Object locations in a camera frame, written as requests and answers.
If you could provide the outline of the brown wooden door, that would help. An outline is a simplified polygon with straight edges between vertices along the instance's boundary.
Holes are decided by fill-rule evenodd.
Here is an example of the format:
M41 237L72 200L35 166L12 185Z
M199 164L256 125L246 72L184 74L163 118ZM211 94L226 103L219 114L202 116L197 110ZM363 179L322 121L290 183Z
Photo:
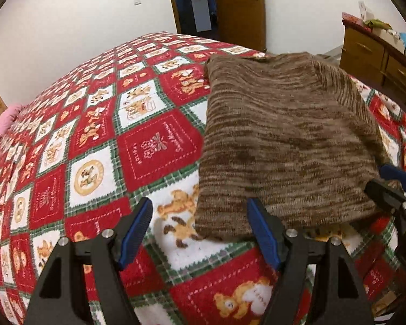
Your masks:
M227 43L266 50L265 0L215 0L218 33Z

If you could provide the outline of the brown knitted sweater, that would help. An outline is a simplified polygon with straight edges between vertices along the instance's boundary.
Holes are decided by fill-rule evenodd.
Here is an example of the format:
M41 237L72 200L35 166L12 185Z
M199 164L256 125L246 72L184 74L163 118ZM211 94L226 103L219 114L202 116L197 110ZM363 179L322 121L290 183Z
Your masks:
M286 227L313 228L377 212L365 194L389 162L375 118L344 70L307 52L214 55L199 161L195 228L246 237L258 198Z

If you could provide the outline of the red christmas bear bedspread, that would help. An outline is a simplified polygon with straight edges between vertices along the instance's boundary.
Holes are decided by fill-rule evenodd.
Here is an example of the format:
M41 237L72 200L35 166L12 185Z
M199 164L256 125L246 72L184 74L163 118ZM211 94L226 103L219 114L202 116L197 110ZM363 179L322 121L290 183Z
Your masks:
M84 62L24 106L0 136L0 323L25 324L59 238L115 228L141 198L153 214L136 259L120 272L138 324L263 324L280 273L250 236L195 228L199 161L214 55L274 57L168 32L145 34ZM406 114L350 76L378 124L388 164L406 172ZM338 237L367 295L373 324L406 324L406 267L395 218L286 227ZM93 324L106 324L90 265Z

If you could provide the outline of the items on dresser top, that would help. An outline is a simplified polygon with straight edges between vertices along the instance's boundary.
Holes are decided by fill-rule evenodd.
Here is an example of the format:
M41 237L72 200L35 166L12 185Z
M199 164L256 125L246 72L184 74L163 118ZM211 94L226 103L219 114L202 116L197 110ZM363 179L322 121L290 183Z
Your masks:
M381 21L375 17L372 10L365 5L363 1L359 1L360 16L356 17L347 12L342 13L342 20L353 22L362 27L363 30L372 32L380 39L384 40L391 46L406 56L406 33L394 30L390 24Z

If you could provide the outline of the pink folded blanket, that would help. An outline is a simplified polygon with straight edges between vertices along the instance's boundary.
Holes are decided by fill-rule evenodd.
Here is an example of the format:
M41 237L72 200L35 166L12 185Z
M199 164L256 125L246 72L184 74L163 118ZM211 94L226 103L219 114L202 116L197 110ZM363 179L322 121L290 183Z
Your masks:
M0 115L0 137L9 130L23 108L22 104L13 104Z

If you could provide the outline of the wooden dresser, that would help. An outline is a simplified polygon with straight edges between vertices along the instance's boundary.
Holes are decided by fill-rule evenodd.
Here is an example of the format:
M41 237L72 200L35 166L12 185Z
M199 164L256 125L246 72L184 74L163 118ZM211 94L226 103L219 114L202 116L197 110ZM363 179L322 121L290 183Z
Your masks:
M342 14L345 27L339 67L366 85L406 105L406 56L372 33L362 21Z

